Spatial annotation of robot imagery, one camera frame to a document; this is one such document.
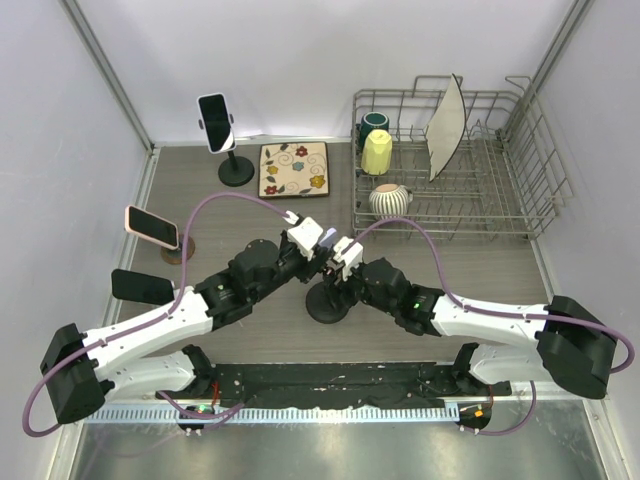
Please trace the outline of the lavender case phone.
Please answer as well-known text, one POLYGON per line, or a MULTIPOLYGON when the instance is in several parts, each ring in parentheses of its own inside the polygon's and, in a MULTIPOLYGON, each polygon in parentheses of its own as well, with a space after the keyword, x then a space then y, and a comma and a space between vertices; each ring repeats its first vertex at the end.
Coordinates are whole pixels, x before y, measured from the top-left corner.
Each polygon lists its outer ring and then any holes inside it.
POLYGON ((318 245, 322 248, 331 248, 335 244, 336 235, 337 230, 333 227, 329 228, 319 240, 318 245))

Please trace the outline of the black phone stand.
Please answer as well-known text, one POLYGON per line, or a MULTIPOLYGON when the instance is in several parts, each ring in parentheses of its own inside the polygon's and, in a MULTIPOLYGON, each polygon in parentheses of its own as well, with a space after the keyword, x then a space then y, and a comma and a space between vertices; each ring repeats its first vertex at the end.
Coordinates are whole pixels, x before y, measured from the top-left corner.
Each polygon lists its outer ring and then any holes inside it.
POLYGON ((342 295, 340 275, 333 270, 324 272, 322 281, 307 292, 305 308, 311 318, 321 324, 335 324, 343 320, 350 306, 342 295))
POLYGON ((247 184, 254 176, 255 168, 253 163, 246 157, 237 156, 235 148, 231 151, 222 152, 227 154, 218 168, 219 180, 226 186, 239 187, 247 184))

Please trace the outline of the floral square plate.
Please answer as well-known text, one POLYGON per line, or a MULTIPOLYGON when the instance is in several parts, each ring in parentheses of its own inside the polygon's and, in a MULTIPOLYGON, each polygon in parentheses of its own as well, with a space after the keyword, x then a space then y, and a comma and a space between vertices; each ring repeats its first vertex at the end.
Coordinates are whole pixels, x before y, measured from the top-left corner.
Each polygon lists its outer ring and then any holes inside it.
POLYGON ((327 197, 330 194, 327 144, 319 141, 262 145, 258 194, 262 199, 327 197))

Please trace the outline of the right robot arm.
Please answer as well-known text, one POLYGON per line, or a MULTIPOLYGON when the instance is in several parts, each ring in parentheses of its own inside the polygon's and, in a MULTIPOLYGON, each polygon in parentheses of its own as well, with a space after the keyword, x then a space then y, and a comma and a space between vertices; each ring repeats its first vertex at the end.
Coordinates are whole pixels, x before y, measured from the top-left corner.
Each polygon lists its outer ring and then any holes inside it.
POLYGON ((406 332, 471 337, 451 380, 465 395, 500 382, 552 381, 588 399, 607 392, 616 340, 594 319, 553 317, 549 305, 472 304, 438 288, 413 284, 386 259, 323 272, 329 322, 363 303, 392 317, 406 332))

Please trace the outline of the metal dish rack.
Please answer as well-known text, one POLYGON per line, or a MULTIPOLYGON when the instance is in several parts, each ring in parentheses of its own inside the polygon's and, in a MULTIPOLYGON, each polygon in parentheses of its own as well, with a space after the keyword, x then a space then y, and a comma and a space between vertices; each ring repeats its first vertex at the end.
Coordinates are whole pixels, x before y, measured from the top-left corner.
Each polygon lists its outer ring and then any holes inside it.
POLYGON ((444 102, 450 79, 419 75, 410 88, 367 88, 354 94, 353 230, 361 232, 375 222, 369 195, 394 183, 413 193, 408 218, 437 239, 536 239, 573 191, 535 83, 527 76, 508 76, 498 89, 463 89, 466 125, 460 143, 443 171, 432 177, 428 124, 444 102), (372 112, 388 118, 392 139, 390 168, 381 175, 361 165, 360 129, 372 112))

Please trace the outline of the white phone stand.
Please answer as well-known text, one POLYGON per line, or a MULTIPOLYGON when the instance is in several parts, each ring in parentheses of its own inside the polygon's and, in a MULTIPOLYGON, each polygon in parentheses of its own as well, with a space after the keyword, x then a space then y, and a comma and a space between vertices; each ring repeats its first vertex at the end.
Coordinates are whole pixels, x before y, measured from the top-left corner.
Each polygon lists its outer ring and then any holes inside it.
POLYGON ((197 99, 200 114, 199 125, 206 134, 208 149, 212 154, 235 148, 233 120, 226 98, 222 93, 201 95, 197 99))

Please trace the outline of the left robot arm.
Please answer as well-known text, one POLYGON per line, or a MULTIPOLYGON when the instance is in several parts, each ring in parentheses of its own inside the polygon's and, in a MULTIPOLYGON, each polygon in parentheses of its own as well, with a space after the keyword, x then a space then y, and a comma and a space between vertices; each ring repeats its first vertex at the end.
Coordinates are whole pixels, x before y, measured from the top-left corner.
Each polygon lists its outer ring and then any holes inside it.
POLYGON ((173 303, 108 328, 59 328, 40 365, 57 422, 74 423, 98 411, 116 390, 116 371, 128 362, 243 319, 293 278, 308 282, 332 247, 330 240, 302 246, 288 233, 278 244, 254 240, 226 269, 185 289, 173 303))

